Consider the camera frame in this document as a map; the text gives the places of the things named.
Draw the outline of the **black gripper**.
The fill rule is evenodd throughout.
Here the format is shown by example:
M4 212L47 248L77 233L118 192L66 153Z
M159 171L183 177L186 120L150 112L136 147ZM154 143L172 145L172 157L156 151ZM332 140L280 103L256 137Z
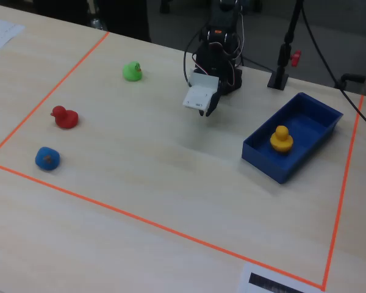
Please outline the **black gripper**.
M231 65L229 57L225 54L223 48L219 44L207 45L200 44L195 51L195 72L216 76L220 80L233 80L234 69ZM219 100L222 96L221 90L217 90L211 97L206 116L217 108ZM199 111L200 116L204 115L204 111Z

